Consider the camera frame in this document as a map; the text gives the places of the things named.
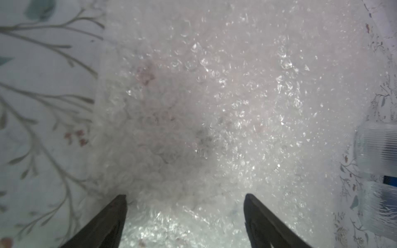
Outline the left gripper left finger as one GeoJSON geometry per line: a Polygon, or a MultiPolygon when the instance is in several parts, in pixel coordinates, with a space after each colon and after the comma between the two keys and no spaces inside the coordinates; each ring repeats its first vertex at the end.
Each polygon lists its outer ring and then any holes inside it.
{"type": "Polygon", "coordinates": [[[62,248],[118,248],[127,209],[126,195],[118,195],[62,248]]]}

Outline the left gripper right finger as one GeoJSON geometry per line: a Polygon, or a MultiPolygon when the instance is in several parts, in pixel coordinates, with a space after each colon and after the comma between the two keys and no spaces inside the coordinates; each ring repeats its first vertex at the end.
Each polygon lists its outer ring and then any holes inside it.
{"type": "Polygon", "coordinates": [[[253,248],[309,248],[253,194],[244,200],[246,231],[253,248]]]}

